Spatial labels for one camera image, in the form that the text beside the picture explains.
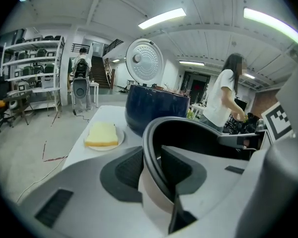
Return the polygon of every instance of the white ceiling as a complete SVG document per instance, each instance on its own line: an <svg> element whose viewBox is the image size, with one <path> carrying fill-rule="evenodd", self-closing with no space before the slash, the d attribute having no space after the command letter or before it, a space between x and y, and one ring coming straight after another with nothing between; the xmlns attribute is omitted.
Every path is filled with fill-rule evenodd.
<svg viewBox="0 0 298 238"><path fill-rule="evenodd" d="M149 38L178 60L202 61L218 72L232 53L247 59L256 79L241 82L259 90L287 80L298 63L298 45L263 24L244 19L247 6L276 17L298 30L282 0L27 0L11 13L2 32L29 26L77 24L108 39ZM142 30L147 18L183 8L187 16ZM295 55L289 52L296 50Z"/></svg>

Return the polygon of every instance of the dark blue pot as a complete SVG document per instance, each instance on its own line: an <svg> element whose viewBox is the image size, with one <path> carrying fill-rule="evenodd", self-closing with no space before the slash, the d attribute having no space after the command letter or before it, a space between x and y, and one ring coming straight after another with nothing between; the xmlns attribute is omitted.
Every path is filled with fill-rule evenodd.
<svg viewBox="0 0 298 238"><path fill-rule="evenodd" d="M130 87L125 118L128 126L139 136L149 122L158 117L186 117L190 99L149 87Z"/></svg>

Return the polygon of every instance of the brown wall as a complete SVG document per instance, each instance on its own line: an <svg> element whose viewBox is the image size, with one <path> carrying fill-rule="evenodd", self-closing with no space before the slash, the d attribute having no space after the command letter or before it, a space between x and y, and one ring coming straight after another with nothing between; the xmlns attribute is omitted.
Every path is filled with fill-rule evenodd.
<svg viewBox="0 0 298 238"><path fill-rule="evenodd" d="M268 110L272 105L277 103L275 95L278 93L278 91L279 89L262 93L256 93L251 113L262 118L262 113Z"/></svg>

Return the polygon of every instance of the slice of bread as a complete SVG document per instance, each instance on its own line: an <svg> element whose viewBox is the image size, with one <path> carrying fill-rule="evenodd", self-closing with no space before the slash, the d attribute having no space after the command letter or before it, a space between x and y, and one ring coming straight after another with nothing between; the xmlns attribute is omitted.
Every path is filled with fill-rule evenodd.
<svg viewBox="0 0 298 238"><path fill-rule="evenodd" d="M115 124L101 121L94 123L85 140L85 146L111 145L118 145Z"/></svg>

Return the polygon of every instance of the inner lid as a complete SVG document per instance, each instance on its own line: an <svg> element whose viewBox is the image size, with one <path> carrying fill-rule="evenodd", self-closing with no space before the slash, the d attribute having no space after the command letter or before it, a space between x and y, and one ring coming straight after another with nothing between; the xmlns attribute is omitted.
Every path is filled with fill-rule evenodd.
<svg viewBox="0 0 298 238"><path fill-rule="evenodd" d="M150 40L132 42L126 54L126 66L131 77L140 84L159 84L163 75L163 57L158 46Z"/></svg>

